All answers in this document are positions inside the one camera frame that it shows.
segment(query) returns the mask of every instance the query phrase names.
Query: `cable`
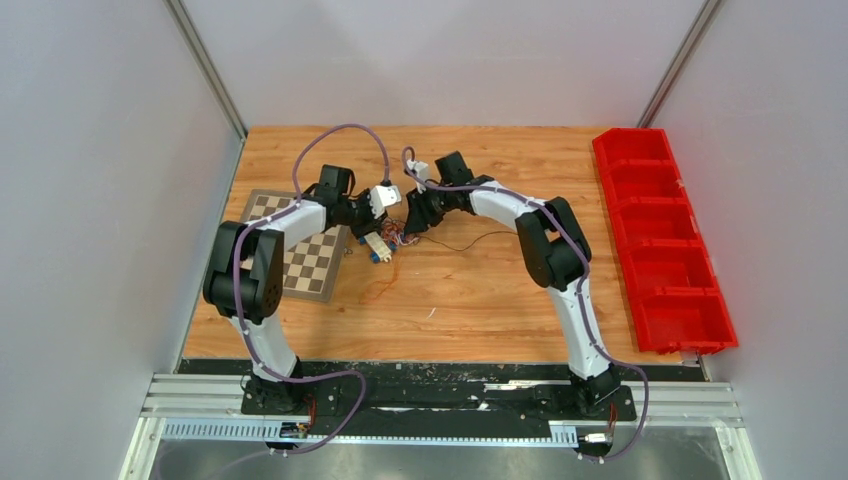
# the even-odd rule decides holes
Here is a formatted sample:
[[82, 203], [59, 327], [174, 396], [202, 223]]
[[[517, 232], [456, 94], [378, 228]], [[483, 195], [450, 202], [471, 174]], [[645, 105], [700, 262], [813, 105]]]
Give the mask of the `cable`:
[[545, 217], [548, 218], [548, 220], [551, 222], [551, 225], [553, 225], [554, 228], [556, 228], [557, 232], [565, 240], [565, 242], [568, 244], [568, 246], [571, 247], [571, 249], [574, 251], [574, 254], [577, 255], [577, 258], [580, 260], [580, 263], [583, 266], [583, 275], [581, 275], [580, 279], [577, 281], [577, 292], [576, 293], [577, 293], [578, 304], [580, 306], [580, 315], [583, 317], [583, 327], [586, 329], [586, 334], [589, 336], [589, 341], [592, 342], [592, 347], [595, 348], [595, 350], [598, 352], [598, 354], [601, 357], [603, 357], [605, 360], [607, 360], [611, 364], [617, 365], [619, 367], [627, 368], [629, 370], [633, 370], [634, 372], [636, 372], [641, 377], [642, 383], [645, 385], [645, 399], [642, 403], [642, 416], [639, 418], [639, 423], [636, 426], [636, 434], [633, 436], [633, 438], [630, 439], [629, 442], [627, 442], [627, 445], [625, 445], [624, 448], [622, 448], [620, 451], [618, 451], [618, 452], [616, 452], [612, 455], [608, 455], [606, 457], [595, 457], [595, 456], [592, 456], [592, 455], [584, 455], [584, 456], [586, 458], [589, 458], [590, 460], [594, 460], [594, 461], [597, 461], [597, 462], [604, 462], [604, 461], [614, 460], [616, 458], [620, 458], [620, 457], [624, 456], [625, 454], [627, 454], [627, 452], [629, 452], [630, 449], [633, 448], [633, 445], [635, 445], [636, 442], [641, 437], [642, 430], [645, 427], [645, 421], [648, 418], [648, 401], [649, 401], [649, 396], [650, 396], [649, 395], [650, 386], [648, 384], [648, 375], [638, 365], [633, 365], [633, 364], [630, 364], [630, 363], [626, 363], [626, 362], [622, 362], [620, 360], [614, 359], [612, 356], [610, 356], [609, 353], [606, 352], [606, 350], [604, 350], [603, 348], [600, 347], [600, 345], [598, 345], [598, 339], [595, 338], [594, 333], [592, 333], [591, 325], [589, 324], [589, 314], [588, 314], [588, 310], [586, 308], [586, 302], [583, 299], [583, 283], [586, 282], [586, 280], [589, 278], [589, 260], [586, 259], [586, 255], [583, 253], [583, 250], [581, 250], [580, 247], [577, 246], [577, 243], [575, 243], [574, 240], [568, 235], [568, 233], [566, 233], [565, 229], [562, 227], [562, 225], [560, 225], [560, 223], [557, 221], [556, 217], [554, 217], [554, 215], [551, 212], [549, 212], [548, 209], [545, 208], [544, 205], [542, 205], [541, 203], [539, 203], [537, 201], [530, 200], [529, 198], [525, 197], [524, 195], [517, 193], [517, 192], [513, 192], [512, 190], [509, 190], [509, 189], [504, 188], [504, 187], [495, 188], [495, 187], [491, 187], [491, 186], [488, 186], [488, 185], [485, 185], [485, 184], [484, 185], [461, 185], [461, 186], [447, 187], [447, 186], [435, 185], [433, 183], [425, 182], [418, 175], [416, 175], [415, 172], [410, 170], [409, 165], [407, 164], [407, 160], [415, 160], [415, 150], [410, 146], [403, 147], [403, 150], [401, 151], [401, 154], [400, 154], [400, 160], [403, 163], [404, 173], [409, 175], [419, 185], [421, 185], [425, 188], [430, 188], [430, 189], [433, 189], [433, 190], [441, 190], [443, 192], [463, 192], [463, 191], [469, 192], [469, 191], [474, 191], [474, 190], [483, 190], [483, 191], [488, 191], [488, 192], [493, 192], [493, 193], [502, 193], [504, 195], [508, 195], [512, 198], [520, 200], [521, 202], [524, 202], [525, 204], [527, 204], [527, 205], [529, 205], [533, 208], [539, 209], [539, 211], [541, 211], [545, 215]]
[[474, 244], [476, 244], [480, 240], [488, 237], [489, 235], [495, 235], [497, 233], [509, 233], [509, 234], [512, 234], [512, 235], [518, 235], [517, 233], [515, 233], [511, 230], [496, 230], [494, 232], [484, 233], [483, 235], [480, 235], [479, 237], [475, 238], [473, 242], [469, 243], [468, 246], [466, 246], [464, 248], [451, 247], [447, 243], [440, 242], [440, 241], [432, 239], [430, 237], [425, 237], [424, 235], [418, 235], [418, 238], [423, 238], [424, 240], [428, 240], [428, 241], [433, 242], [433, 243], [438, 243], [439, 245], [441, 245], [445, 248], [448, 248], [450, 250], [453, 250], [454, 252], [464, 252], [464, 251], [468, 250], [469, 248], [473, 247]]
[[386, 147], [383, 145], [383, 142], [380, 140], [380, 137], [378, 137], [377, 134], [374, 133], [373, 130], [371, 130], [370, 128], [368, 128], [364, 125], [360, 125], [360, 124], [356, 124], [356, 123], [346, 123], [346, 124], [342, 124], [342, 125], [337, 125], [337, 126], [331, 128], [331, 129], [327, 130], [326, 132], [322, 133], [315, 140], [310, 142], [309, 145], [307, 145], [306, 148], [303, 149], [303, 151], [300, 153], [300, 155], [298, 155], [297, 160], [295, 160], [294, 166], [292, 167], [292, 181], [294, 182], [295, 191], [297, 192], [297, 198], [295, 199], [295, 201], [291, 205], [289, 205], [287, 208], [284, 208], [283, 210], [280, 210], [276, 213], [273, 213], [272, 215], [270, 215], [268, 217], [264, 217], [264, 218], [254, 222], [254, 223], [247, 225], [247, 227], [244, 230], [242, 230], [241, 234], [239, 234], [238, 238], [236, 239], [235, 248], [233, 249], [233, 265], [236, 266], [236, 268], [233, 268], [233, 297], [235, 299], [236, 316], [238, 317], [239, 329], [241, 331], [242, 337], [244, 338], [244, 344], [245, 344], [245, 346], [247, 346], [247, 351], [250, 354], [250, 358], [253, 360], [253, 363], [255, 365], [257, 365], [259, 367], [259, 369], [262, 370], [263, 372], [265, 372], [266, 374], [268, 374], [271, 377], [276, 378], [277, 380], [280, 380], [282, 382], [287, 382], [287, 383], [313, 383], [313, 382], [320, 382], [320, 381], [323, 381], [323, 380], [329, 380], [331, 378], [338, 378], [338, 377], [344, 377], [344, 376], [354, 376], [354, 377], [359, 379], [359, 383], [361, 385], [361, 388], [360, 388], [360, 391], [359, 391], [359, 397], [356, 399], [356, 402], [354, 402], [353, 407], [350, 409], [350, 412], [348, 412], [347, 416], [345, 416], [345, 418], [342, 420], [341, 423], [339, 423], [339, 426], [336, 427], [335, 430], [330, 432], [330, 434], [327, 435], [326, 437], [324, 437], [323, 439], [321, 439], [318, 442], [315, 442], [315, 443], [313, 443], [313, 444], [311, 444], [307, 447], [299, 448], [297, 450], [290, 450], [290, 451], [284, 450], [284, 451], [282, 451], [282, 453], [284, 455], [309, 453], [311, 451], [314, 451], [314, 450], [317, 450], [317, 449], [323, 447], [328, 442], [330, 442], [333, 438], [335, 438], [342, 431], [342, 429], [344, 429], [344, 427], [347, 426], [348, 422], [350, 422], [350, 419], [353, 418], [353, 415], [356, 413], [356, 411], [359, 410], [359, 406], [362, 404], [362, 401], [365, 399], [365, 392], [366, 392], [365, 376], [362, 375], [362, 373], [357, 372], [356, 370], [344, 370], [344, 371], [340, 371], [340, 372], [332, 372], [332, 373], [327, 373], [327, 374], [324, 374], [324, 375], [318, 375], [318, 376], [314, 376], [314, 377], [293, 378], [293, 377], [287, 377], [287, 376], [285, 376], [285, 375], [283, 375], [279, 372], [275, 372], [274, 370], [269, 368], [267, 365], [265, 365], [262, 362], [262, 359], [259, 358], [259, 354], [256, 351], [255, 345], [253, 345], [253, 339], [250, 338], [250, 330], [248, 330], [247, 322], [244, 318], [244, 306], [242, 305], [242, 302], [241, 302], [241, 269], [237, 268], [237, 266], [241, 263], [240, 262], [240, 260], [241, 260], [241, 250], [244, 246], [244, 241], [245, 241], [245, 239], [247, 239], [247, 236], [250, 234], [250, 232], [252, 232], [253, 230], [256, 230], [258, 227], [267, 225], [269, 222], [279, 220], [279, 219], [285, 217], [286, 215], [291, 214], [292, 212], [294, 212], [298, 208], [300, 208], [301, 199], [303, 197], [303, 192], [300, 190], [300, 185], [297, 182], [297, 170], [300, 167], [300, 163], [303, 161], [303, 158], [306, 156], [306, 154], [309, 152], [309, 150], [311, 150], [315, 145], [317, 145], [318, 142], [327, 138], [330, 134], [337, 132], [339, 130], [345, 129], [345, 128], [358, 128], [360, 130], [364, 130], [366, 133], [371, 135], [374, 138], [374, 140], [377, 141], [377, 145], [379, 145], [380, 150], [383, 153], [383, 161], [385, 163], [383, 179], [384, 179], [384, 181], [389, 180], [389, 154], [386, 151]]
[[[383, 141], [380, 140], [379, 136], [377, 136], [377, 133], [375, 133], [374, 130], [371, 130], [365, 125], [359, 123], [343, 123], [341, 125], [336, 125], [335, 127], [315, 137], [315, 140], [309, 142], [309, 145], [307, 145], [306, 148], [304, 148], [303, 151], [300, 152], [300, 155], [297, 156], [297, 160], [294, 161], [294, 167], [292, 168], [292, 183], [294, 183], [294, 191], [297, 194], [295, 203], [299, 203], [300, 199], [303, 198], [303, 191], [300, 189], [300, 182], [297, 181], [297, 170], [298, 168], [300, 168], [300, 162], [303, 161], [303, 157], [305, 157], [306, 154], [309, 153], [309, 151], [312, 150], [315, 145], [318, 145], [321, 140], [324, 140], [325, 138], [338, 132], [339, 130], [344, 130], [346, 128], [357, 128], [359, 130], [362, 130], [368, 135], [371, 135], [371, 138], [373, 138], [374, 141], [377, 142], [377, 146], [380, 147], [380, 153], [383, 154], [383, 183], [387, 183], [389, 181], [389, 152], [386, 150], [386, 146], [383, 145]], [[285, 215], [280, 215], [276, 218], [279, 219], [284, 216]]]

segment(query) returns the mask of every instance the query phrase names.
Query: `metal corner post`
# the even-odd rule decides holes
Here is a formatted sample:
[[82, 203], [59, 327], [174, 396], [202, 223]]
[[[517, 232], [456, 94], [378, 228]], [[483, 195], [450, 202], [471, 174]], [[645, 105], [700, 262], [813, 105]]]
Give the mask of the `metal corner post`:
[[674, 84], [680, 77], [683, 68], [695, 52], [698, 42], [709, 29], [719, 7], [723, 3], [724, 0], [705, 0], [704, 4], [701, 5], [701, 10], [698, 12], [698, 15], [695, 16], [695, 21], [692, 22], [692, 26], [689, 27], [689, 31], [686, 32], [686, 36], [683, 37], [683, 42], [680, 44], [680, 48], [678, 48], [677, 53], [674, 54], [674, 58], [672, 58], [662, 80], [660, 80], [659, 85], [657, 85], [657, 89], [651, 96], [648, 106], [645, 107], [644, 112], [642, 112], [642, 116], [636, 124], [638, 128], [648, 128], [654, 123], [654, 119], [659, 113], [660, 108], [662, 108], [665, 99], [668, 97], [672, 87], [674, 87]]
[[215, 98], [218, 99], [218, 103], [221, 105], [224, 115], [227, 117], [227, 120], [229, 120], [233, 130], [235, 130], [241, 141], [244, 142], [247, 138], [247, 127], [239, 115], [233, 99], [227, 92], [226, 87], [224, 87], [224, 82], [221, 80], [221, 76], [218, 75], [218, 71], [215, 69], [215, 65], [212, 63], [212, 59], [206, 51], [206, 47], [203, 45], [200, 35], [197, 33], [197, 29], [191, 21], [191, 16], [189, 16], [188, 10], [182, 0], [162, 1], [165, 3], [168, 11], [171, 12], [171, 16], [174, 18], [174, 23], [177, 24], [177, 28], [179, 28], [180, 33], [183, 35], [186, 45], [188, 45], [194, 59], [197, 61], [198, 67], [200, 67], [200, 70], [203, 72], [203, 76], [206, 77], [206, 81], [209, 82], [209, 87], [215, 94]]

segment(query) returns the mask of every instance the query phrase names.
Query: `gray floor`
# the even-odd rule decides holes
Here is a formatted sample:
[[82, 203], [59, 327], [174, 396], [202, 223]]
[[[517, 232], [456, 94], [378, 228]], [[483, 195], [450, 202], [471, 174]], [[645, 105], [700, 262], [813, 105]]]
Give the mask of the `gray floor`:
[[[616, 443], [628, 439], [617, 429]], [[653, 428], [629, 455], [604, 465], [578, 461], [552, 448], [328, 445], [302, 457], [264, 456], [221, 471], [264, 445], [171, 441], [160, 448], [154, 480], [423, 480], [423, 479], [728, 479], [715, 432], [708, 428]]]

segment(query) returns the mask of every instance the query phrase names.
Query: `wooden tabletop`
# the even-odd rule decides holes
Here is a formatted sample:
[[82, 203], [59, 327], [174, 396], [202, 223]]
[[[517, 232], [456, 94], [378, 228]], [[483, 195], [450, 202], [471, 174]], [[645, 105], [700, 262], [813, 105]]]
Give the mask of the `wooden tabletop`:
[[[224, 218], [238, 220], [254, 189], [293, 191], [292, 164], [325, 127], [257, 127], [250, 131]], [[605, 129], [548, 127], [375, 128], [391, 156], [392, 181], [406, 193], [400, 151], [415, 147], [431, 163], [459, 150], [475, 175], [486, 174], [520, 193], [562, 196], [573, 207], [592, 248], [592, 300], [603, 340], [621, 360], [678, 363], [680, 356], [641, 353], [630, 322], [591, 141]], [[357, 190], [382, 178], [374, 141], [357, 130], [338, 132], [306, 157], [303, 188], [323, 164], [350, 167]], [[433, 167], [434, 176], [438, 176]], [[406, 219], [406, 205], [389, 211]], [[463, 248], [495, 221], [451, 212], [426, 236]], [[497, 234], [455, 252], [422, 240], [402, 247], [391, 263], [374, 265], [367, 247], [350, 239], [328, 304], [284, 298], [280, 317], [302, 359], [455, 362], [564, 362], [565, 339], [544, 289], [524, 267], [518, 238]], [[185, 357], [247, 357], [236, 330], [199, 301]]]

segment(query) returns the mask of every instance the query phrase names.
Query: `gray wall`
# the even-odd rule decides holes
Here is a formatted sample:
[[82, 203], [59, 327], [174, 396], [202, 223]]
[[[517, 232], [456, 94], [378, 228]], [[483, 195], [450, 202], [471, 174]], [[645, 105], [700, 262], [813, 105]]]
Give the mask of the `gray wall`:
[[844, 478], [848, 3], [729, 0], [663, 108], [764, 478]]
[[250, 125], [634, 125], [702, 0], [185, 0]]
[[0, 5], [0, 477], [115, 478], [239, 143], [159, 1]]

